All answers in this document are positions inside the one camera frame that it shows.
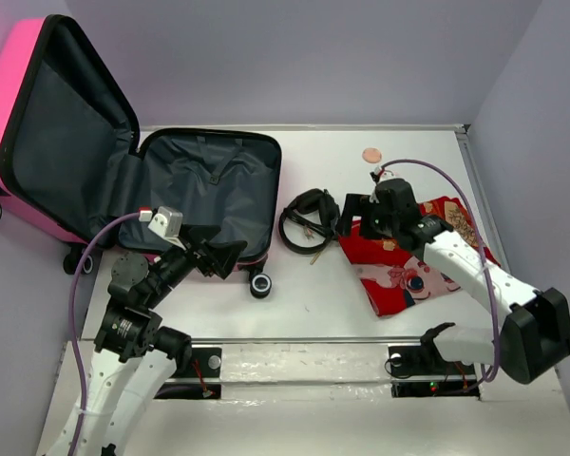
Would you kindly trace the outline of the pink round disc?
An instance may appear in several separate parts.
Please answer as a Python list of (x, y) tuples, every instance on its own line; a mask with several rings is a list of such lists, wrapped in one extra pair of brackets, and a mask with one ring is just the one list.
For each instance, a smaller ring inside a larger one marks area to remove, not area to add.
[(375, 147), (368, 147), (363, 150), (362, 158), (368, 163), (379, 163), (382, 160), (382, 153)]

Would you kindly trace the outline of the red cartoon cloth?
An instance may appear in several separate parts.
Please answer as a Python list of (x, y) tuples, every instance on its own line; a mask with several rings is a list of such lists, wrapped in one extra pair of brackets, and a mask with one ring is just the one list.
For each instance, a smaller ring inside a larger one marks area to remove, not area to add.
[[(443, 196), (419, 203), (419, 208), (423, 215), (437, 215), (451, 224), (477, 250), (477, 236), (460, 199)], [(360, 221), (355, 221), (351, 235), (339, 237), (339, 245), (377, 316), (399, 314), (416, 304), (461, 290), (447, 275), (401, 249), (394, 239), (365, 239), (359, 230)]]

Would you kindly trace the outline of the pink hard-shell suitcase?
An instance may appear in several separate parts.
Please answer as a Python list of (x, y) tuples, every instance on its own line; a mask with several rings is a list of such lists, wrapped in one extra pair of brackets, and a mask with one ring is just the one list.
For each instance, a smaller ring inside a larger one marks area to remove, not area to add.
[(167, 206), (187, 223), (245, 241), (237, 267), (267, 296), (264, 272), (282, 152), (254, 132), (167, 127), (143, 136), (129, 101), (71, 17), (24, 19), (0, 52), (0, 202), (65, 242), (72, 274), (85, 246), (155, 257), (167, 243), (124, 215)]

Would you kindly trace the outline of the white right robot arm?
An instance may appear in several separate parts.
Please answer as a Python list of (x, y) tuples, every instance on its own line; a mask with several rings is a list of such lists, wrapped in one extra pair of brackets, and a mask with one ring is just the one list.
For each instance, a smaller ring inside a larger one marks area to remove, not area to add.
[(347, 237), (355, 219), (359, 234), (390, 238), (428, 267), (445, 274), (481, 304), (491, 329), (454, 322), (428, 329), (420, 339), (420, 365), (439, 372), (451, 362), (488, 365), (528, 385), (570, 355), (570, 313), (557, 289), (540, 291), (501, 269), (472, 247), (443, 218), (421, 212), (410, 184), (378, 182), (369, 195), (348, 194), (338, 231)]

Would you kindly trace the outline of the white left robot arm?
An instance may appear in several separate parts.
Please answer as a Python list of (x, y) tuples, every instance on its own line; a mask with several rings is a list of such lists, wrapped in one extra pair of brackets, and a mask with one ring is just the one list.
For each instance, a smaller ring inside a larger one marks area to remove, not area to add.
[(194, 269), (226, 278), (247, 245), (244, 240), (213, 243), (220, 231), (215, 225), (153, 218), (149, 228), (170, 247), (155, 263), (128, 254), (113, 266), (90, 371), (51, 455), (124, 454), (161, 386), (191, 364), (190, 336), (162, 326), (155, 308)]

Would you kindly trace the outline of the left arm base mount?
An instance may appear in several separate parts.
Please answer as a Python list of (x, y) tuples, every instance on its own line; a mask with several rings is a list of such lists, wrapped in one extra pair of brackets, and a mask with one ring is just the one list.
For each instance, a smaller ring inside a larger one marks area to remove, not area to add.
[(219, 400), (222, 348), (194, 346), (190, 362), (160, 387), (158, 400)]

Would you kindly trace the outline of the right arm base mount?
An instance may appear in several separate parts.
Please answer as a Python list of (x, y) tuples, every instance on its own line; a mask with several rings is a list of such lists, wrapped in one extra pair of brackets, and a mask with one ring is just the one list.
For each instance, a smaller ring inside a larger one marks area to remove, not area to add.
[(384, 370), (393, 398), (481, 396), (473, 366), (425, 357), (420, 346), (390, 346)]

